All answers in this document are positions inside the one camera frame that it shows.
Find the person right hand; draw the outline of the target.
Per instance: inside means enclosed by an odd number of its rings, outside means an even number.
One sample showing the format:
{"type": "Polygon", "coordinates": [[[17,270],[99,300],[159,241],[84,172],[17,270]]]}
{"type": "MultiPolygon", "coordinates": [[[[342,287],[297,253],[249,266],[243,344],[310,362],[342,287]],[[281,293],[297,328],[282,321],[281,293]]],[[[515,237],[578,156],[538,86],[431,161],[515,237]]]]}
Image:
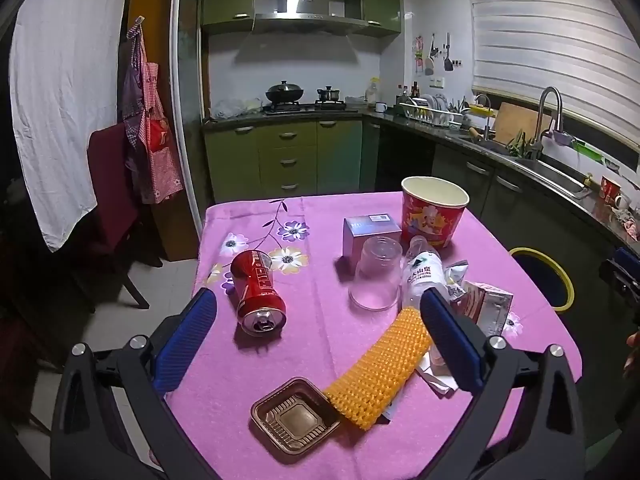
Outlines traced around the person right hand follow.
{"type": "Polygon", "coordinates": [[[636,374],[639,370],[640,332],[638,330],[627,338],[626,345],[629,347],[630,353],[628,354],[624,364],[623,375],[625,378],[628,378],[631,375],[636,374]]]}

